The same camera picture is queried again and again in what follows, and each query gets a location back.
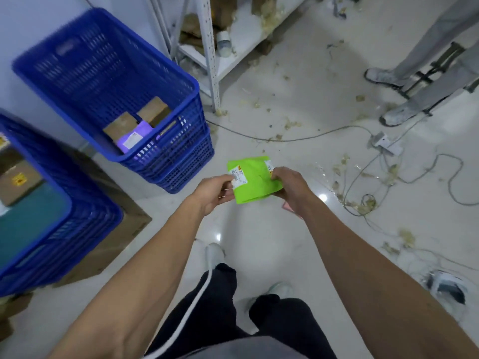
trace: person's left hand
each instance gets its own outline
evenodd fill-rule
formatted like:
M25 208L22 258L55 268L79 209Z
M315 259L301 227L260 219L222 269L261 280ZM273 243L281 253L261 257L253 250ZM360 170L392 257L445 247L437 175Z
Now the person's left hand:
M234 175L223 174L201 180L191 195L201 204L205 216L218 205L235 199L231 186L234 178Z

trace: forearm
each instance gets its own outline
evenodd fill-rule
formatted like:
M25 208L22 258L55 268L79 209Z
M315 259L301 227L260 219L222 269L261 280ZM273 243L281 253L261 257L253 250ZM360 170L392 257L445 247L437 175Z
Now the forearm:
M374 357L479 358L477 347L426 290L319 199L311 197L298 213Z
M51 358L134 358L154 332L183 274L204 216L187 198L164 227L100 290Z

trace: stacked blue crates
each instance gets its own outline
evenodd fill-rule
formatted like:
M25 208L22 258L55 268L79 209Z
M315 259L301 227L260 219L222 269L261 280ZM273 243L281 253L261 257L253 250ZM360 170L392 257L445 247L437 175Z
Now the stacked blue crates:
M13 70L111 161L169 193L214 154L198 82L131 29L94 8L17 58ZM158 96L171 113L123 154L103 128Z
M2 297L57 282L121 222L123 212L55 141L1 114L0 132L65 202L60 219L0 267ZM24 217L25 224L31 220ZM0 236L0 249L12 244L8 234Z

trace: black pants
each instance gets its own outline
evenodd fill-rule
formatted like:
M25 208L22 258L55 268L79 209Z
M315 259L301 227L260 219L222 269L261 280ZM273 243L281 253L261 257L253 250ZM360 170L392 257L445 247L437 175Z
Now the black pants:
M207 272L174 308L147 354L171 337L206 279ZM233 306L236 284L236 271L224 263L217 265L180 336L161 359L176 359L193 350L250 336L236 325ZM310 308L300 299L281 300L274 294L260 296L249 310L249 317L259 329L256 336L273 337L311 359L336 358Z

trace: hand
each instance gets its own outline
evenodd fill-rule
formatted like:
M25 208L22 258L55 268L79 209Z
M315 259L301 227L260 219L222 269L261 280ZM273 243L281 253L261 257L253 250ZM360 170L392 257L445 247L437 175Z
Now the hand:
M298 214L309 199L318 199L302 175L295 170L285 167L274 168L271 179L280 180L283 183L283 188L273 195L286 200Z
M235 199L231 186L233 179L233 175L223 174L201 180L191 196L200 203L205 216L218 205Z

